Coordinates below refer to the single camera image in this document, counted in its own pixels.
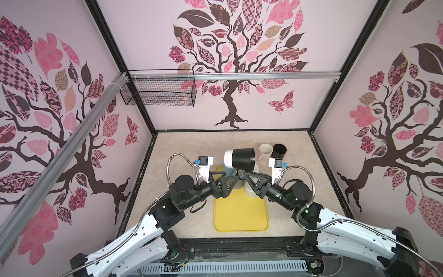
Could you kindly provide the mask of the dark green white-bottom mug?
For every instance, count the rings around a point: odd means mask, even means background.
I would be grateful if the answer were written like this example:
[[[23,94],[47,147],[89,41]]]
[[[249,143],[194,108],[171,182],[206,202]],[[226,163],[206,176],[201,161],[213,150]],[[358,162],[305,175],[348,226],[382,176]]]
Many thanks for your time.
[[[223,162],[227,168],[251,172],[255,167],[255,157],[254,148],[239,148],[227,150]]]

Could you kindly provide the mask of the pale pink mug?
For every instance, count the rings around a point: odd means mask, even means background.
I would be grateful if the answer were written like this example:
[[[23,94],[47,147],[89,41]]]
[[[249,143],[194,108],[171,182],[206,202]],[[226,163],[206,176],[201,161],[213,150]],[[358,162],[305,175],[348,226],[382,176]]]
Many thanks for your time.
[[[273,146],[271,146],[270,144],[261,144],[258,150],[259,150],[259,155],[257,160],[259,162],[265,163],[268,161],[268,159],[271,157],[273,153]]]

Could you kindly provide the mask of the black mug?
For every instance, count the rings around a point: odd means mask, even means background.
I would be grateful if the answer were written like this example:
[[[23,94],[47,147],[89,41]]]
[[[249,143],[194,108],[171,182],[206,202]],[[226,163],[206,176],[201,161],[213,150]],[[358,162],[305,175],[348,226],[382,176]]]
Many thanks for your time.
[[[283,144],[275,144],[271,153],[271,158],[284,159],[287,153],[287,147]]]

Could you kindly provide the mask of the cream white mug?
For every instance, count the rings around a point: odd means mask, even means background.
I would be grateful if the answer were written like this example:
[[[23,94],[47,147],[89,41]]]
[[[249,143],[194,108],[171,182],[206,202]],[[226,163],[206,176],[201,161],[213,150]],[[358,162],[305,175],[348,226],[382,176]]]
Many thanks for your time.
[[[245,195],[251,199],[258,198],[254,190],[250,187],[250,185],[245,182]]]

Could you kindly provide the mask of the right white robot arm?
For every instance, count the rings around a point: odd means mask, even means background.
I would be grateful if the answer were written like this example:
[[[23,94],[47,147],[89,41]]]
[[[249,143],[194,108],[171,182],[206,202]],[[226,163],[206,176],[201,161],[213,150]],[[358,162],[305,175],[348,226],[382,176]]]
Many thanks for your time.
[[[266,174],[244,173],[243,177],[258,197],[267,197],[293,213],[305,231],[302,245],[306,250],[350,257],[390,277],[419,276],[417,247],[408,230],[370,226],[333,212],[313,202],[313,191],[299,179],[290,180],[291,186],[284,188]]]

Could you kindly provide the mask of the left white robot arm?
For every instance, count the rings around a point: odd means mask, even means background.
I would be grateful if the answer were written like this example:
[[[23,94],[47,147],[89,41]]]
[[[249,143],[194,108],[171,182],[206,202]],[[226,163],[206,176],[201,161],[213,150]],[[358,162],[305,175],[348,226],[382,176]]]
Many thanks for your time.
[[[74,277],[126,277],[147,263],[163,259],[179,249],[175,235],[168,230],[185,217],[185,210],[212,196],[226,198],[233,191],[238,176],[218,172],[219,178],[196,185],[190,175],[179,176],[161,198],[152,203],[139,222],[107,246],[87,256],[71,260]]]

